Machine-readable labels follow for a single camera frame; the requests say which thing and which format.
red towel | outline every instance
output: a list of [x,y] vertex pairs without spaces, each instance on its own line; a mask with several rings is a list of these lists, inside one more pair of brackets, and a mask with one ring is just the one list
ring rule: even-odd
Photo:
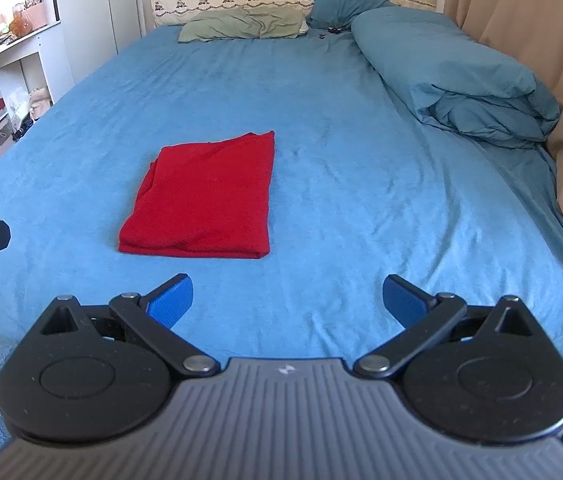
[[266,256],[274,135],[162,148],[120,230],[120,251],[186,258]]

metal screw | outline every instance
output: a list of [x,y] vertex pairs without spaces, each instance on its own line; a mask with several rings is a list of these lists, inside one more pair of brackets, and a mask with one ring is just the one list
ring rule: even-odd
[[207,355],[191,355],[184,359],[184,368],[190,372],[210,372],[215,367],[215,359]]
[[369,354],[359,359],[359,367],[365,372],[379,374],[390,368],[390,361],[383,355]]

